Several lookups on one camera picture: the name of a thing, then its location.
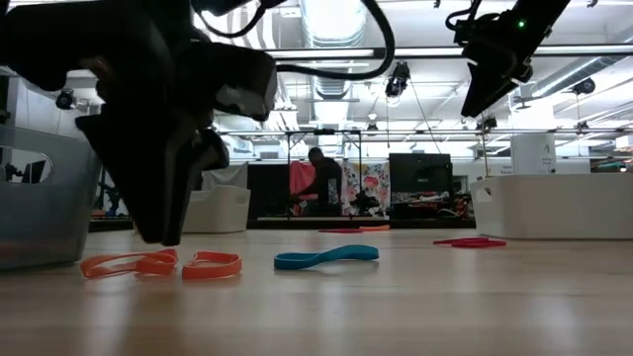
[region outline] black cable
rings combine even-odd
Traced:
[[[446,22],[445,22],[446,27],[448,28],[448,30],[455,31],[455,25],[451,24],[451,19],[456,18],[458,16],[464,16],[464,15],[470,15],[469,18],[470,17],[474,17],[475,16],[474,13],[473,13],[473,6],[474,6],[474,4],[475,4],[475,0],[471,1],[471,6],[468,9],[456,11],[456,12],[448,15],[448,17],[446,18]]]
[[[479,6],[482,5],[482,0],[473,0],[471,3],[471,14],[468,17],[469,22],[475,21],[475,15],[477,15],[477,11],[479,10]]]
[[[314,68],[307,68],[295,64],[280,64],[277,65],[277,71],[301,73],[314,75],[321,78],[339,80],[367,80],[375,78],[386,72],[392,65],[394,57],[396,56],[396,39],[394,37],[394,31],[392,30],[391,25],[389,25],[389,20],[387,20],[385,13],[383,13],[383,10],[381,10],[380,6],[378,6],[376,0],[362,0],[362,2],[363,4],[365,4],[365,7],[367,7],[367,10],[369,10],[369,13],[372,14],[374,19],[376,20],[378,28],[383,33],[383,37],[385,39],[385,58],[378,68],[365,73],[336,73]]]
[[[262,17],[264,17],[264,13],[266,13],[267,8],[263,5],[260,5],[257,8],[257,11],[255,11],[255,15],[253,16],[253,18],[250,20],[250,22],[246,25],[246,27],[244,27],[243,29],[239,30],[236,33],[232,33],[232,34],[227,34],[224,33],[220,30],[216,30],[214,29],[208,22],[207,19],[205,19],[204,16],[202,16],[202,12],[198,11],[199,9],[194,9],[194,11],[198,14],[198,16],[200,16],[200,18],[202,19],[202,22],[205,24],[205,26],[207,27],[207,30],[209,30],[209,32],[211,32],[212,34],[216,35],[216,36],[220,36],[222,38],[226,38],[226,39],[236,39],[236,38],[240,38],[246,34],[248,34],[250,32],[250,30],[254,29],[255,26],[257,26],[257,23],[259,22],[259,20],[261,20]]]

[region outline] monitor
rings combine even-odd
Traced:
[[[391,153],[392,193],[448,192],[453,195],[450,154]]]

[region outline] white storage bin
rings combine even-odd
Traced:
[[[633,238],[633,174],[508,175],[471,184],[477,232],[503,238]]]
[[[183,233],[230,233],[246,230],[250,191],[217,185],[192,192]]]

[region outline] cable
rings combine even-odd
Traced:
[[[261,18],[264,17],[264,13],[266,13],[266,10],[267,10],[267,8],[265,6],[260,5],[257,8],[257,11],[255,11],[255,15],[250,20],[250,22],[246,25],[246,27],[244,27],[243,29],[239,30],[236,33],[227,34],[227,33],[224,33],[224,32],[222,32],[220,30],[217,30],[213,26],[211,26],[207,22],[207,19],[205,19],[205,17],[202,16],[202,12],[199,11],[199,9],[194,9],[194,11],[202,19],[202,22],[205,24],[205,26],[207,27],[207,30],[209,30],[209,32],[211,32],[212,34],[214,34],[216,36],[220,36],[220,37],[223,37],[223,38],[226,38],[226,39],[236,39],[236,38],[240,38],[240,37],[248,34],[250,32],[250,30],[254,29],[255,26],[257,26],[257,23],[259,22],[259,20],[261,20]]]
[[[446,25],[446,27],[448,28],[448,30],[455,31],[455,25],[451,24],[451,19],[456,18],[458,16],[464,16],[464,15],[470,15],[471,14],[471,11],[473,10],[473,3],[474,3],[474,1],[471,1],[471,6],[468,9],[456,11],[456,12],[448,15],[448,17],[446,18],[446,22],[444,23]]]
[[[437,213],[450,213],[451,215],[455,216],[455,218],[461,218],[462,216],[460,216],[459,214],[453,212],[452,210],[449,209],[440,209],[437,211]]]
[[[439,144],[437,144],[437,141],[435,140],[435,136],[433,135],[433,129],[431,128],[431,125],[428,123],[428,119],[426,118],[426,114],[424,113],[424,109],[422,109],[422,104],[419,102],[419,98],[417,97],[417,91],[415,90],[415,85],[413,85],[413,80],[409,79],[411,81],[411,88],[413,88],[413,94],[415,94],[415,101],[417,102],[417,106],[419,107],[419,110],[422,112],[422,117],[424,118],[424,122],[426,123],[426,126],[428,127],[428,132],[431,134],[431,139],[433,140],[433,143],[435,143],[435,148],[437,148],[437,153],[442,153],[442,151],[439,149]]]
[[[367,10],[369,10],[370,14],[372,14],[374,19],[376,20],[378,28],[383,33],[383,37],[385,39],[385,57],[378,68],[365,73],[336,73],[314,68],[307,68],[295,64],[280,64],[277,65],[277,71],[301,73],[314,75],[321,78],[339,80],[367,80],[375,78],[386,72],[392,65],[392,62],[394,61],[394,57],[396,55],[396,39],[394,38],[394,31],[392,30],[391,25],[389,25],[389,21],[387,20],[385,13],[383,13],[383,10],[381,10],[380,6],[378,6],[376,0],[362,0],[362,2],[363,4],[365,4]]]

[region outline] fluorescent light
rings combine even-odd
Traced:
[[[396,56],[461,56],[463,50],[461,47],[397,48]]]
[[[286,135],[285,132],[280,131],[253,131],[253,132],[225,132],[220,134],[226,135],[255,135],[255,136],[265,136],[265,135]]]
[[[540,46],[535,55],[629,55],[633,51],[633,44],[583,44],[583,45],[546,45]]]
[[[294,58],[294,59],[310,59],[314,57],[332,57],[337,58],[372,58],[374,50],[371,48],[355,48],[355,49],[278,49],[268,50],[275,59]]]
[[[321,63],[296,63],[300,66],[305,66],[309,68],[363,68],[368,67],[369,63],[367,62],[347,62],[347,63],[331,63],[331,62],[321,62]]]

